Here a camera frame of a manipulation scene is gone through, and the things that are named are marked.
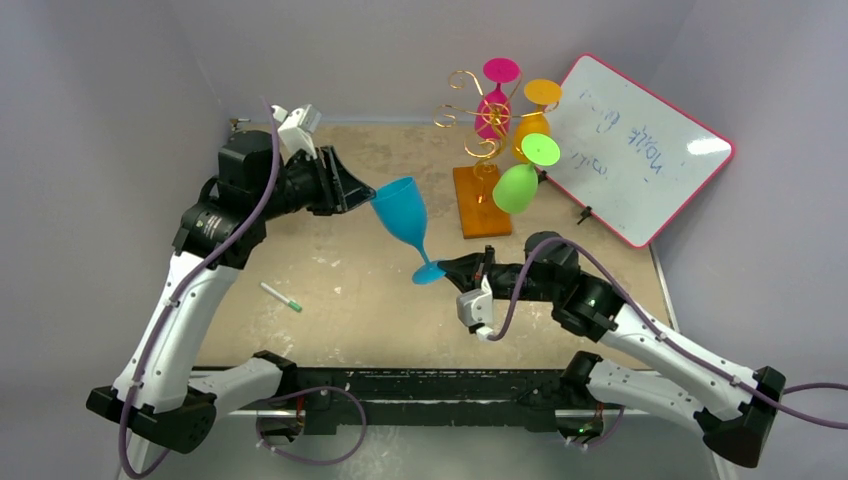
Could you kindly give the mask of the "blue plastic wine glass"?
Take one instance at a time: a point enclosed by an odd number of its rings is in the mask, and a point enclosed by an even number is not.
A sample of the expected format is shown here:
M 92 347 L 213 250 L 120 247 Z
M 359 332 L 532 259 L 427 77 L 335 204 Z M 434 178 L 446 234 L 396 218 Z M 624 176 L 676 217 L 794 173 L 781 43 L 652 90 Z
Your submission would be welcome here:
M 426 253 L 428 212 L 415 179 L 401 177 L 380 187 L 370 204 L 386 231 L 421 256 L 423 265 L 412 274 L 413 283 L 427 285 L 443 278 L 445 272 Z

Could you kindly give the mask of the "green plastic wine glass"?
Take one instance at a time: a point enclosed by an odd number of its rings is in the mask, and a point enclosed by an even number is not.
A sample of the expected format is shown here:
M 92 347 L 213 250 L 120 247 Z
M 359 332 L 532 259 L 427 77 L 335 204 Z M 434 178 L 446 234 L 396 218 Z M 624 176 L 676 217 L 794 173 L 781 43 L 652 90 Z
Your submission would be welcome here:
M 535 198 L 539 184 L 537 167 L 551 167 L 561 157 L 556 141 L 543 133 L 525 135 L 520 152 L 527 162 L 510 167 L 492 191 L 495 205 L 510 215 L 524 212 Z

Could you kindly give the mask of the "pink plastic wine glass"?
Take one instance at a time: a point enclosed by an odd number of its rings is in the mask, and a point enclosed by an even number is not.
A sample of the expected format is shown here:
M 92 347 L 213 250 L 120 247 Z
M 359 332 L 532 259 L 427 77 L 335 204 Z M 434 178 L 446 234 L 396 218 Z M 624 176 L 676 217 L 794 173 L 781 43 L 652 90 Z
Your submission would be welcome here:
M 482 140 L 500 140 L 508 134 L 511 123 L 511 100 L 502 87 L 519 80 L 521 69 L 510 58 L 496 57 L 483 65 L 483 75 L 494 83 L 494 88 L 478 104 L 475 133 Z

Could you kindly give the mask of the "orange plastic wine glass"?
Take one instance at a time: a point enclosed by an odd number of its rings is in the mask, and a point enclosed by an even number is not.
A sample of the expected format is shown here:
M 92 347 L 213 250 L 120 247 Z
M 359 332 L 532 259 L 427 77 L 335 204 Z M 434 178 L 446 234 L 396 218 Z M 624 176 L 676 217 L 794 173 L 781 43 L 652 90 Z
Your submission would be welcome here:
M 561 86 L 548 79 L 534 79 L 527 82 L 523 93 L 526 99 L 534 105 L 534 110 L 522 115 L 520 122 L 514 129 L 512 140 L 512 154 L 520 163 L 528 163 L 521 144 L 523 139 L 531 133 L 550 134 L 550 124 L 545 117 L 549 107 L 556 108 L 562 98 Z

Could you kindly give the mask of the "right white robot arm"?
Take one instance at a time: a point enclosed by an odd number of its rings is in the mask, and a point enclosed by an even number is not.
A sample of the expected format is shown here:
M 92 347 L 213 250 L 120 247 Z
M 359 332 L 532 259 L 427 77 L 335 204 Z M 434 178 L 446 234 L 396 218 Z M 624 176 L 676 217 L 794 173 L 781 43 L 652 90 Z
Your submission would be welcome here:
M 592 400 L 641 410 L 698 435 L 721 458 L 745 468 L 759 465 L 786 384 L 771 367 L 754 370 L 686 338 L 646 311 L 599 266 L 599 276 L 579 262 L 591 255 L 574 242 L 537 232 L 525 243 L 524 264 L 499 264 L 493 247 L 438 262 L 458 290 L 457 315 L 482 341 L 504 338 L 510 318 L 494 322 L 494 303 L 548 302 L 551 317 L 572 335 L 642 362 L 639 373 L 597 354 L 574 355 L 561 381 L 576 407 Z

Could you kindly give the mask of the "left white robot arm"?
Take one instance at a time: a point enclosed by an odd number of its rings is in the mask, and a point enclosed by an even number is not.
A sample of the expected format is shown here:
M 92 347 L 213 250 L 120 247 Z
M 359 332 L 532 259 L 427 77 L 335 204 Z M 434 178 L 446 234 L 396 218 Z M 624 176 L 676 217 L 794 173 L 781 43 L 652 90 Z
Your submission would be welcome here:
M 187 454 L 221 417 L 264 400 L 272 408 L 298 395 L 296 365 L 268 351 L 195 380 L 200 346 L 224 296 L 266 238 L 268 221 L 301 210 L 351 211 L 374 189 L 350 173 L 332 146 L 284 158 L 276 138 L 233 134 L 217 154 L 218 172 L 181 218 L 161 298 L 122 374 L 94 388 L 88 410 L 164 449 Z

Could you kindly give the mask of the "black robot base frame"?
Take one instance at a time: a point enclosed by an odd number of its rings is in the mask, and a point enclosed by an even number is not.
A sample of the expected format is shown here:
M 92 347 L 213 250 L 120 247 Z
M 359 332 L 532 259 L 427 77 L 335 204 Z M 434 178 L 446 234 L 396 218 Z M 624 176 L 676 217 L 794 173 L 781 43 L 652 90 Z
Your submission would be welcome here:
M 306 367 L 287 363 L 281 387 L 248 406 L 262 413 L 302 408 L 308 435 L 342 425 L 522 427 L 577 430 L 595 414 L 588 391 L 561 369 Z

